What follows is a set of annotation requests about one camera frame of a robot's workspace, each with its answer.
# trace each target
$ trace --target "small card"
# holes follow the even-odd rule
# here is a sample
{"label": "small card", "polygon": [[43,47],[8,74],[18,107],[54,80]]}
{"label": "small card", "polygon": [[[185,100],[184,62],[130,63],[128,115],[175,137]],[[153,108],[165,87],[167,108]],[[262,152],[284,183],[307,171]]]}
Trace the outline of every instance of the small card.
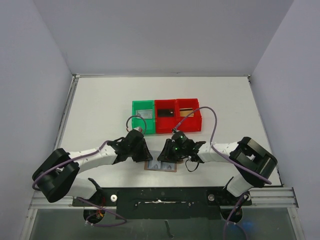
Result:
{"label": "small card", "polygon": [[144,163],[144,170],[161,171],[161,172],[177,172],[177,164],[158,161],[153,159]]}
{"label": "small card", "polygon": [[180,108],[180,117],[185,117],[193,111],[192,108]]}
{"label": "small card", "polygon": [[135,114],[140,115],[144,119],[152,119],[153,118],[153,110],[152,109],[136,110]]}
{"label": "small card", "polygon": [[157,113],[159,118],[175,116],[175,111],[173,109],[158,109]]}

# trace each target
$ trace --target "black cable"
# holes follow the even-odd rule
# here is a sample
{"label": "black cable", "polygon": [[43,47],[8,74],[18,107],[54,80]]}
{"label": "black cable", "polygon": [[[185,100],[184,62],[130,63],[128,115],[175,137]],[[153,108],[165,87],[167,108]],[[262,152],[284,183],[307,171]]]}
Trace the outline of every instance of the black cable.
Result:
{"label": "black cable", "polygon": [[169,237],[170,239],[173,239],[173,238],[174,238],[174,235],[171,234],[171,232],[170,232],[170,226],[169,226],[168,220],[165,220],[165,221],[164,221],[164,224],[165,224],[165,227],[166,227],[166,234],[168,234],[168,237]]}
{"label": "black cable", "polygon": [[236,214],[237,211],[239,211],[241,209],[241,207],[243,206],[243,204],[245,204],[246,201],[248,201],[249,199],[249,194],[245,194],[244,196],[246,196],[246,198],[244,197],[244,201],[242,201],[235,209],[234,213]]}
{"label": "black cable", "polygon": [[116,140],[108,141],[108,142],[107,142],[107,145],[108,145],[108,146],[118,145],[119,140],[123,140],[123,139],[125,139],[125,138],[122,136],[122,137],[117,138]]}
{"label": "black cable", "polygon": [[197,170],[197,168],[199,167],[199,162],[197,163],[195,169],[193,169],[193,170],[191,171],[191,170],[189,170],[189,168],[188,168],[188,166],[187,166],[187,162],[188,162],[188,161],[189,161],[189,159],[188,159],[187,161],[185,161],[185,167],[186,167],[186,169],[188,170],[188,172],[192,173],[192,172],[194,172],[195,170]]}
{"label": "black cable", "polygon": [[186,116],[174,127],[174,129],[172,129],[172,131],[173,131],[173,132],[176,132],[177,129],[178,129],[178,127],[179,127],[191,114],[195,113],[196,111],[199,111],[200,109],[209,109],[209,110],[213,113],[213,115],[214,115],[214,119],[215,119],[215,121],[214,121],[214,127],[213,127],[213,131],[212,131],[212,134],[211,134],[211,137],[210,137],[210,145],[211,145],[211,148],[212,148],[219,156],[221,156],[222,158],[224,158],[225,160],[227,160],[227,161],[230,162],[231,164],[235,165],[237,168],[240,168],[240,169],[246,171],[247,173],[249,173],[249,174],[257,177],[258,179],[264,181],[266,184],[272,184],[269,179],[267,179],[267,178],[261,176],[260,174],[258,174],[258,173],[256,173],[256,172],[250,170],[249,168],[247,168],[247,167],[245,167],[245,166],[242,166],[241,164],[239,164],[239,163],[231,160],[231,159],[229,158],[229,156],[221,153],[219,150],[217,150],[217,149],[215,148],[215,146],[212,144],[212,141],[213,141],[213,139],[214,139],[214,135],[215,135],[215,132],[216,132],[216,129],[217,129],[218,117],[217,117],[217,114],[216,114],[215,110],[213,110],[211,107],[209,107],[209,106],[201,106],[201,107],[193,110],[193,111],[190,112],[188,115],[186,115]]}
{"label": "black cable", "polygon": [[226,183],[226,185],[223,187],[223,189],[226,189],[226,188],[228,187],[229,183],[231,182],[231,180],[232,180],[233,178],[234,178],[234,176],[230,178],[230,180]]}

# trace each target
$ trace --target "glass panel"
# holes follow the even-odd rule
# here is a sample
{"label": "glass panel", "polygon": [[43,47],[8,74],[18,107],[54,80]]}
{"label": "glass panel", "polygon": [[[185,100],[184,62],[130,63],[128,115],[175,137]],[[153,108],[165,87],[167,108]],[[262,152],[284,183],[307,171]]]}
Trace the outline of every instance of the glass panel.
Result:
{"label": "glass panel", "polygon": [[[117,223],[106,214],[101,224]],[[85,226],[82,209],[39,209],[31,233],[31,240],[222,240],[224,220],[206,218],[134,219],[116,227]],[[239,225],[249,240],[295,240],[286,208],[245,208]],[[230,225],[228,240],[245,240],[242,230]]]}

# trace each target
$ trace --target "black object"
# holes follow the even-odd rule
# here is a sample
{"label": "black object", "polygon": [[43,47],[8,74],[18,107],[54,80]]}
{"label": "black object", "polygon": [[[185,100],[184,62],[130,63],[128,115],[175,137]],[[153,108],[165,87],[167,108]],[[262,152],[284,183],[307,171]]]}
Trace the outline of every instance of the black object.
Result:
{"label": "black object", "polygon": [[188,170],[188,172],[192,173],[192,172],[194,172],[195,170],[198,169],[198,167],[199,167],[199,162],[196,164],[196,166],[195,166],[195,168],[194,168],[193,170],[190,170],[190,169],[188,168],[188,166],[187,166],[187,162],[188,162],[188,161],[189,161],[189,159],[188,159],[187,161],[185,161],[185,167],[186,167],[186,169]]}
{"label": "black object", "polygon": [[[126,219],[221,219],[220,206],[234,206],[238,197],[234,197],[223,187],[119,187],[102,188],[105,206],[116,204],[116,213]],[[117,201],[111,202],[110,196],[117,195]],[[214,195],[214,201],[208,196]],[[87,204],[74,199],[73,206]],[[251,200],[243,205],[252,205]]]}
{"label": "black object", "polygon": [[166,234],[168,235],[168,237],[169,237],[170,239],[173,239],[173,238],[174,238],[174,235],[171,234],[171,232],[170,232],[170,226],[169,226],[168,220],[165,220],[165,221],[164,221],[164,224],[165,224],[165,228],[166,228]]}
{"label": "black object", "polygon": [[[278,163],[277,159],[271,153],[248,136],[245,136],[238,142],[238,146],[230,153],[229,158],[266,179],[270,177]],[[236,168],[243,178],[252,186],[262,188],[265,185],[265,181],[241,168]]]}
{"label": "black object", "polygon": [[[44,163],[32,175],[33,181],[50,168],[69,160],[69,153],[63,148],[54,150]],[[63,170],[55,169],[40,179],[37,186],[45,195],[49,203],[62,199],[70,190],[78,172],[79,165],[70,162],[63,166]]]}
{"label": "black object", "polygon": [[174,109],[158,109],[157,114],[158,114],[158,118],[174,117],[175,110]]}
{"label": "black object", "polygon": [[[231,213],[232,209],[222,209],[220,211],[221,213],[221,216],[224,220],[227,220],[230,213]],[[243,211],[242,211],[242,208],[239,208],[238,211],[234,212],[231,216],[230,216],[230,219],[229,221],[230,222],[233,222],[233,223],[238,223],[240,222],[240,220],[242,219],[243,217]]]}
{"label": "black object", "polygon": [[132,157],[132,160],[136,163],[153,159],[144,135],[135,129],[131,130],[121,141],[110,141],[107,144],[111,146],[117,154],[113,164],[123,162],[129,157]]}
{"label": "black object", "polygon": [[[103,189],[98,185],[98,183],[94,179],[88,178],[88,180],[93,183],[93,185],[95,186],[95,189],[96,189],[96,192],[89,199],[89,202],[93,203],[95,205],[105,206],[106,205],[106,197],[104,196]],[[84,220],[87,220],[87,218],[89,217],[88,222],[92,223],[92,224],[99,223],[104,218],[104,216],[105,216],[105,211],[101,211],[100,209],[83,210]]]}
{"label": "black object", "polygon": [[[153,159],[148,150],[144,135],[135,129],[131,130],[126,137],[120,137],[114,141],[109,141],[107,144],[110,145],[117,154],[113,164],[123,162],[128,157],[132,157],[133,161],[136,163]],[[32,175],[33,181],[35,181],[42,173],[67,160],[70,160],[69,153],[63,148],[54,150],[44,163],[34,172]],[[62,170],[55,169],[49,172],[43,176],[37,184],[49,203],[54,203],[62,199],[69,192],[80,170],[77,162],[70,162],[61,168]],[[91,182],[96,188],[98,187],[93,179]],[[96,196],[97,194],[99,194],[98,189],[95,195],[93,195],[93,197],[97,199],[93,199],[93,202],[101,199],[101,196]]]}
{"label": "black object", "polygon": [[205,141],[197,141],[187,138],[182,131],[175,132],[171,139],[167,139],[164,148],[157,158],[158,161],[177,163],[181,159],[189,158],[191,162],[203,163],[198,156],[199,148]]}

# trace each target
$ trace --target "black mounting plate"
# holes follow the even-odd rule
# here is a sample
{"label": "black mounting plate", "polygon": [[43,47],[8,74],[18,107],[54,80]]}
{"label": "black mounting plate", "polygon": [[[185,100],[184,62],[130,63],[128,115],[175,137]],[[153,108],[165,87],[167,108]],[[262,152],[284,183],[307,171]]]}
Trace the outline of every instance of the black mounting plate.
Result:
{"label": "black mounting plate", "polygon": [[[220,206],[234,206],[238,198],[223,187],[103,187],[105,205],[116,206],[116,213],[126,219],[221,219]],[[214,201],[208,196],[214,195]],[[117,195],[117,201],[110,200]],[[87,204],[73,200],[74,207]],[[251,200],[244,206],[252,205]]]}

